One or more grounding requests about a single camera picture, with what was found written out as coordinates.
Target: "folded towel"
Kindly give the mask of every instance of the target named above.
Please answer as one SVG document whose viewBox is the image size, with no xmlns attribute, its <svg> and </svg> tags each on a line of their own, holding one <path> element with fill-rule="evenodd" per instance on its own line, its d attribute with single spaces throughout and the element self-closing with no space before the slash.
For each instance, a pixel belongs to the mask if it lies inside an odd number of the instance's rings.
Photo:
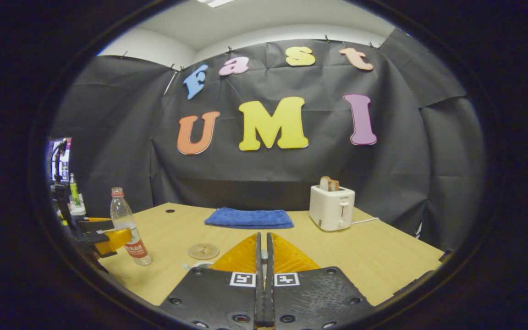
<svg viewBox="0 0 528 330">
<path fill-rule="evenodd" d="M 292 228 L 293 221 L 281 209 L 275 211 L 239 211 L 227 207 L 217 209 L 205 220 L 205 224 L 228 228 L 272 229 Z"/>
</svg>

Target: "black backdrop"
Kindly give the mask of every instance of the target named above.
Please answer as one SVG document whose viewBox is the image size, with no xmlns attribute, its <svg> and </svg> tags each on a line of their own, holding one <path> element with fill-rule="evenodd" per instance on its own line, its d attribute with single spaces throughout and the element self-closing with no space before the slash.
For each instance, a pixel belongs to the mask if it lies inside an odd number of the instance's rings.
<svg viewBox="0 0 528 330">
<path fill-rule="evenodd" d="M 316 62 L 291 67 L 285 49 L 307 46 Z M 339 50 L 366 54 L 372 71 Z M 247 56 L 249 71 L 220 77 L 224 63 Z M 207 64 L 204 89 L 191 100 L 182 83 Z M 256 44 L 177 73 L 143 60 L 97 57 L 61 105 L 53 138 L 72 136 L 71 169 L 88 213 L 109 216 L 110 188 L 122 186 L 134 212 L 168 201 L 237 209 L 308 209 L 310 186 L 329 175 L 356 191 L 356 206 L 441 249 L 459 243 L 478 209 L 484 184 L 484 141 L 465 90 L 436 57 L 394 30 L 374 49 L 348 42 L 287 40 Z M 354 146 L 344 94 L 369 96 L 378 141 Z M 239 105 L 260 101 L 272 114 L 282 98 L 304 98 L 309 145 L 276 144 L 243 152 Z M 201 154 L 176 148 L 178 121 L 219 111 L 212 142 Z M 191 140 L 203 132 L 193 125 Z"/>
</svg>

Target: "purple letter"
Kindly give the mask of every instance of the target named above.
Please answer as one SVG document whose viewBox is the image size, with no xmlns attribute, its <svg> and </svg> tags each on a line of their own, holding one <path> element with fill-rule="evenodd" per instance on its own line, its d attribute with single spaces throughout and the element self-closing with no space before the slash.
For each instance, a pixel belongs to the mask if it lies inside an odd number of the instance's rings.
<svg viewBox="0 0 528 330">
<path fill-rule="evenodd" d="M 368 104 L 370 98 L 360 94 L 345 94 L 343 98 L 350 103 L 352 117 L 354 118 L 354 134 L 350 138 L 353 144 L 375 144 L 376 136 L 372 133 Z"/>
</svg>

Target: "wooden table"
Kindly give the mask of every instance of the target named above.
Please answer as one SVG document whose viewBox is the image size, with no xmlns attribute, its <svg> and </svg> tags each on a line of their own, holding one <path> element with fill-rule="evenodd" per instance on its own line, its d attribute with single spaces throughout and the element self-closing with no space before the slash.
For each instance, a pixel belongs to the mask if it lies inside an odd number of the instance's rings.
<svg viewBox="0 0 528 330">
<path fill-rule="evenodd" d="M 346 274 L 372 305 L 378 305 L 429 270 L 439 267 L 443 252 L 404 232 L 373 220 L 341 231 L 320 230 L 308 211 L 289 211 L 295 227 L 247 230 L 205 225 L 215 209 L 167 203 L 134 214 L 145 246 L 152 255 L 148 266 L 136 265 L 122 247 L 117 255 L 100 259 L 119 283 L 153 305 L 160 305 L 187 273 L 183 264 L 199 260 L 187 249 L 196 243 L 211 243 L 220 254 L 229 251 L 255 232 L 274 232 L 308 255 L 319 267 L 336 266 Z M 352 221 L 372 218 L 354 209 Z"/>
</svg>

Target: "white toaster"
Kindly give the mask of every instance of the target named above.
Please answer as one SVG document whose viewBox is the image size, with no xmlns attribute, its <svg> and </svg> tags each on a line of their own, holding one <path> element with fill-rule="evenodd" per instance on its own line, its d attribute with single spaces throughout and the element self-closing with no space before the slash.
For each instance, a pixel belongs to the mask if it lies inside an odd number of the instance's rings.
<svg viewBox="0 0 528 330">
<path fill-rule="evenodd" d="M 339 187 L 335 192 L 327 192 L 319 186 L 312 186 L 309 216 L 325 231 L 349 228 L 352 224 L 355 196 L 356 192 L 348 188 Z"/>
</svg>

